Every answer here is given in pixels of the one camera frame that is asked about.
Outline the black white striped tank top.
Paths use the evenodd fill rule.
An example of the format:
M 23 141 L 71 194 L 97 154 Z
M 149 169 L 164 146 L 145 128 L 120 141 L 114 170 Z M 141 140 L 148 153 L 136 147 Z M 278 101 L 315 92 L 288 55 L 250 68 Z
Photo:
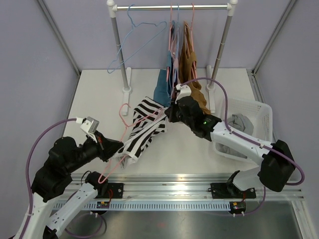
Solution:
M 113 159 L 118 160 L 121 168 L 136 163 L 149 147 L 153 138 L 166 132 L 165 107 L 149 97 L 145 97 L 133 110 L 133 126 L 124 146 Z

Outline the teal blue tank top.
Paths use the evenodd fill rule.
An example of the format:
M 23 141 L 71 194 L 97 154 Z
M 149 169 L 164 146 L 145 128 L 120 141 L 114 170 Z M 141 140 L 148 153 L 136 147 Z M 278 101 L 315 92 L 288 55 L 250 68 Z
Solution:
M 174 34 L 175 29 L 175 21 L 172 21 L 172 36 Z M 170 73 L 170 79 L 168 83 L 166 82 L 166 68 L 160 69 L 157 85 L 154 90 L 153 100 L 163 107 L 169 107 L 171 103 L 172 97 L 171 95 L 171 79 L 172 79 L 172 72 Z

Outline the pink hanger of striped top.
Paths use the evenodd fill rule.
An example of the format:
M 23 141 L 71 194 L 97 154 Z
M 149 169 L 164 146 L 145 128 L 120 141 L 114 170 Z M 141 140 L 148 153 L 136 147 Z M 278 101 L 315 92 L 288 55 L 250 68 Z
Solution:
M 123 132 L 123 134 L 122 134 L 122 136 L 121 136 L 121 138 L 120 138 L 120 141 L 123 141 L 123 138 L 124 138 L 124 136 L 126 135 L 128 128 L 133 127 L 133 126 L 135 126 L 137 123 L 142 122 L 142 121 L 144 121 L 145 119 L 147 119 L 147 118 L 149 118 L 149 117 L 152 117 L 152 116 L 156 116 L 156 119 L 157 119 L 157 118 L 159 118 L 159 117 L 163 114 L 163 110 L 164 110 L 164 108 L 161 107 L 161 108 L 155 110 L 152 114 L 146 115 L 145 117 L 141 118 L 139 121 L 136 121 L 136 122 L 133 123 L 133 124 L 127 124 L 127 122 L 126 122 L 125 119 L 123 118 L 123 114 L 122 114 L 122 108 L 123 108 L 124 106 L 127 106 L 128 108 L 131 107 L 128 103 L 124 103 L 124 104 L 121 105 L 121 107 L 120 107 L 120 109 L 119 109 L 119 116 L 120 116 L 120 119 L 121 119 L 121 121 L 122 121 L 122 123 L 124 124 L 124 127 L 125 127 L 124 132 Z M 127 157 L 127 155 L 124 155 L 124 156 L 121 158 L 121 160 L 118 161 L 118 163 L 117 163 L 117 164 L 113 167 L 113 169 L 109 172 L 109 174 L 108 174 L 104 179 L 102 179 L 102 176 L 105 174 L 105 172 L 107 171 L 107 169 L 111 167 L 112 161 L 110 160 L 109 164 L 104 168 L 104 171 L 102 172 L 102 174 L 100 174 L 100 177 L 98 178 L 98 183 L 99 183 L 99 184 L 104 183 L 104 182 L 109 178 L 109 176 L 110 176 L 111 174 L 113 174 L 113 172 L 122 164 L 122 161 L 123 161 L 126 157 Z

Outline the pink hanger of teal top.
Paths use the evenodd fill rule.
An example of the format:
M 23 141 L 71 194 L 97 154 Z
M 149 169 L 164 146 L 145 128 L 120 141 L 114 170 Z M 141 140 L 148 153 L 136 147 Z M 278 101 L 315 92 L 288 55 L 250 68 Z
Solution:
M 172 5 L 170 5 L 169 38 L 168 38 L 168 52 L 167 52 L 167 63 L 166 63 L 166 82 L 167 83 L 170 79 L 170 73 L 172 69 L 171 44 L 172 44 Z

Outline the pink mauve tank top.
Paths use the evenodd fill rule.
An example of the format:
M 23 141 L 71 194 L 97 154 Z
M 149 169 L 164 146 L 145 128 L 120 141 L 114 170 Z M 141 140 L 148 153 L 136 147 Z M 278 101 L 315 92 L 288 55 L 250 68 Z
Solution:
M 179 55 L 179 28 L 176 27 L 174 29 L 174 34 L 172 36 L 172 41 L 171 41 L 171 58 L 172 58 L 172 79 L 171 79 L 171 97 L 174 96 L 174 87 L 178 84 L 179 82 L 179 76 L 178 76 L 178 67 L 179 67 L 179 61 L 178 61 L 178 55 Z

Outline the grey tank top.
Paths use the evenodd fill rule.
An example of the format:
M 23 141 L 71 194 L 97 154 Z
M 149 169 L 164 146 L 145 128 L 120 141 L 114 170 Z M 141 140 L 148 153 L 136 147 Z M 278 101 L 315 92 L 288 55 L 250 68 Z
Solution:
M 248 117 L 242 114 L 233 114 L 227 119 L 227 121 L 231 127 L 248 135 L 253 134 L 254 126 Z M 240 152 L 220 143 L 216 143 L 216 149 L 221 153 L 230 154 L 241 158 L 247 158 L 247 156 L 245 156 L 244 154 L 241 154 Z

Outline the blue hanger of pink top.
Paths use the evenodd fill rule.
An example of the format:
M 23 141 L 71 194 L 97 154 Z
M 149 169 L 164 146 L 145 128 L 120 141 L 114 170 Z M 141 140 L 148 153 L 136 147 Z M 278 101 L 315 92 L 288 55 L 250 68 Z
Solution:
M 179 5 L 177 7 L 177 20 L 175 23 L 174 37 L 174 62 L 173 62 L 173 79 L 174 83 L 178 83 L 178 54 L 179 54 Z

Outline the light blue wire hanger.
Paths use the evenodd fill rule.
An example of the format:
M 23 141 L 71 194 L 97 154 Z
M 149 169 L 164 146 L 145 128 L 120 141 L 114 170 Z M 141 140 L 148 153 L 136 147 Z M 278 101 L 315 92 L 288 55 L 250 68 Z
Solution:
M 167 28 L 167 21 L 159 21 L 159 22 L 147 22 L 147 21 L 140 21 L 138 23 L 134 22 L 132 18 L 131 12 L 137 11 L 135 9 L 135 4 L 131 4 L 127 7 L 126 13 L 127 17 L 130 20 L 131 30 L 125 35 L 123 41 L 117 43 L 116 45 L 119 47 L 117 49 L 117 55 L 114 60 L 110 62 L 107 67 L 107 72 L 112 74 L 116 70 L 120 70 L 122 67 L 125 67 L 126 62 L 130 61 L 137 55 L 143 48 L 145 48 L 152 40 L 154 40 L 158 35 L 160 35 L 163 31 Z M 141 36 L 137 38 L 137 34 L 141 33 L 143 30 L 153 30 L 157 29 L 150 35 L 149 37 Z M 133 48 L 137 47 L 130 55 L 124 57 L 123 52 L 126 48 Z

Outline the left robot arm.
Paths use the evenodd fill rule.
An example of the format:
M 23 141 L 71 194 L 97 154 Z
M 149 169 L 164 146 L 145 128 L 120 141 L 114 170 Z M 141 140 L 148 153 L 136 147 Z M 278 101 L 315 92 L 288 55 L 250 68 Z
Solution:
M 49 150 L 49 157 L 37 171 L 31 185 L 31 202 L 16 239 L 57 239 L 68 224 L 94 198 L 111 197 L 108 180 L 99 172 L 91 172 L 80 189 L 52 214 L 60 196 L 72 182 L 71 174 L 83 165 L 99 158 L 108 161 L 124 144 L 95 133 L 77 145 L 72 137 L 62 137 Z

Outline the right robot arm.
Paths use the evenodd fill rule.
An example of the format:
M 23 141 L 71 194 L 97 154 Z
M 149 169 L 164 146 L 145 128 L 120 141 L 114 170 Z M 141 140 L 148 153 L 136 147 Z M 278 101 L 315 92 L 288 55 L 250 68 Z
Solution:
M 281 192 L 296 168 L 284 141 L 271 143 L 240 134 L 222 119 L 204 114 L 190 96 L 171 103 L 165 114 L 169 122 L 182 122 L 197 137 L 228 146 L 257 164 L 250 170 L 235 171 L 225 183 L 212 183 L 210 191 L 215 199 L 255 198 L 255 188 L 263 186 Z

